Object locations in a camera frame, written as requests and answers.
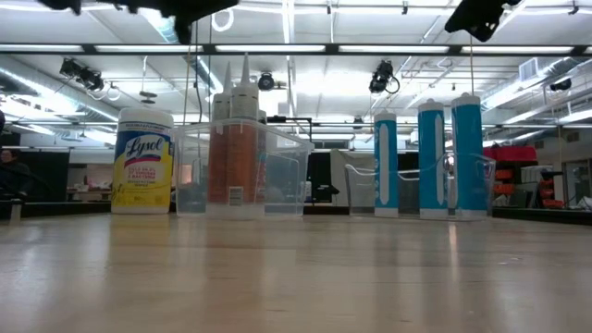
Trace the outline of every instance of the person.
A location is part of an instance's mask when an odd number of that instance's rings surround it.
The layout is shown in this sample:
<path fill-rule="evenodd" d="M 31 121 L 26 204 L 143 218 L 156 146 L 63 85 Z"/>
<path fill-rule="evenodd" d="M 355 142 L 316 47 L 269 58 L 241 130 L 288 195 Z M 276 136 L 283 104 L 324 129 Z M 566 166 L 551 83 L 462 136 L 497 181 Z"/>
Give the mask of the person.
<path fill-rule="evenodd" d="M 27 195 L 31 190 L 31 171 L 27 165 L 19 162 L 19 152 L 5 149 L 0 154 L 0 160 L 0 188 L 3 188 L 3 192 L 17 191 Z"/>

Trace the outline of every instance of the fluorescent light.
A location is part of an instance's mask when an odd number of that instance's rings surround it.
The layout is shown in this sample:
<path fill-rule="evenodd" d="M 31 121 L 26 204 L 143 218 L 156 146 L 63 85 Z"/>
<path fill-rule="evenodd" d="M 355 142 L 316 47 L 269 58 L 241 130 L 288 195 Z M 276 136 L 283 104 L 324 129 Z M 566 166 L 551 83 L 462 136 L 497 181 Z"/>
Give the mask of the fluorescent light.
<path fill-rule="evenodd" d="M 98 52 L 111 52 L 111 53 L 176 53 L 176 52 L 188 52 L 190 47 L 188 45 L 177 45 L 177 44 L 158 44 L 158 45 L 96 45 L 94 47 Z M 197 47 L 197 52 L 201 52 L 203 48 Z M 195 51 L 195 45 L 191 46 L 191 51 Z"/>
<path fill-rule="evenodd" d="M 567 54 L 572 52 L 573 46 L 473 46 L 474 54 Z M 462 53 L 470 54 L 471 46 L 463 46 Z"/>
<path fill-rule="evenodd" d="M 592 124 L 565 125 L 563 128 L 566 130 L 589 130 L 592 129 Z"/>
<path fill-rule="evenodd" d="M 0 52 L 75 52 L 82 53 L 80 45 L 54 45 L 54 44 L 0 44 Z"/>
<path fill-rule="evenodd" d="M 542 133 L 543 131 L 544 130 L 537 130 L 537 131 L 534 131 L 534 132 L 526 133 L 526 134 L 523 134 L 523 135 L 521 135 L 519 137 L 513 138 L 513 140 L 516 140 L 516 141 L 517 140 L 525 140 L 525 139 L 534 137 L 535 135 L 538 135 L 538 134 Z"/>
<path fill-rule="evenodd" d="M 22 130 L 30 130 L 30 131 L 34 131 L 36 133 L 45 134 L 45 135 L 54 135 L 54 133 L 51 130 L 46 129 L 45 127 L 37 126 L 37 125 L 29 125 L 29 126 L 12 125 L 12 127 L 16 127 L 17 129 L 22 129 Z"/>
<path fill-rule="evenodd" d="M 559 119 L 561 124 L 567 124 L 575 121 L 584 120 L 586 118 L 592 117 L 592 110 L 580 111 L 576 113 L 572 113 L 569 116 L 563 117 Z"/>
<path fill-rule="evenodd" d="M 339 47 L 339 51 L 362 52 L 362 53 L 389 53 L 389 54 L 444 54 L 450 50 L 448 46 L 435 45 L 344 45 Z"/>
<path fill-rule="evenodd" d="M 219 52 L 325 52 L 324 45 L 217 45 Z"/>
<path fill-rule="evenodd" d="M 99 142 L 105 142 L 105 143 L 109 143 L 109 144 L 114 144 L 117 141 L 117 136 L 114 133 L 105 133 L 103 131 L 100 130 L 90 130 L 90 131 L 86 131 L 84 133 L 84 135 L 86 135 L 89 139 L 95 140 L 95 141 L 99 141 Z"/>
<path fill-rule="evenodd" d="M 515 124 L 517 122 L 523 121 L 523 120 L 527 120 L 530 117 L 536 116 L 537 112 L 536 111 L 528 111 L 528 112 L 524 112 L 516 117 L 511 117 L 510 119 L 504 121 L 504 124 Z"/>

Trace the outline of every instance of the lysol wipes container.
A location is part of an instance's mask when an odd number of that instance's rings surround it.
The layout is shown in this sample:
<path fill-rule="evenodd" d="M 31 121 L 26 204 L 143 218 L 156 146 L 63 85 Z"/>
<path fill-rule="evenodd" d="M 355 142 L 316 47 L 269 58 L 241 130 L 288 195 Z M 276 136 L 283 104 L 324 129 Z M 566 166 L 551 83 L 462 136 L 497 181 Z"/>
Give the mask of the lysol wipes container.
<path fill-rule="evenodd" d="M 166 214 L 170 206 L 173 117 L 163 111 L 126 108 L 119 113 L 113 197 L 115 214 Z"/>

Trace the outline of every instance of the table surface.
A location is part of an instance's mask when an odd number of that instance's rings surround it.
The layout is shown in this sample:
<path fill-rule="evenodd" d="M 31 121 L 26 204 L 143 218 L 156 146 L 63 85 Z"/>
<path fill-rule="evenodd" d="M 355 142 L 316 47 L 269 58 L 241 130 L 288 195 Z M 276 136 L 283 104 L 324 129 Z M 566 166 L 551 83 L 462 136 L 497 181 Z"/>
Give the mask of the table surface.
<path fill-rule="evenodd" d="M 592 228 L 348 216 L 0 227 L 0 331 L 590 332 Z"/>

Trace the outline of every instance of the yellow label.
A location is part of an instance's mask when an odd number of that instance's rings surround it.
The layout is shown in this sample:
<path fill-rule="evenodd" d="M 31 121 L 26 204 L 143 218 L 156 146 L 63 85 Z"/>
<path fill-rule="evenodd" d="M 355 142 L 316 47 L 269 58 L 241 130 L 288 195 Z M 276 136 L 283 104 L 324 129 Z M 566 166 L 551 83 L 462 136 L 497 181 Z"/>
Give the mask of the yellow label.
<path fill-rule="evenodd" d="M 168 207 L 173 171 L 169 128 L 143 122 L 119 126 L 112 205 Z"/>

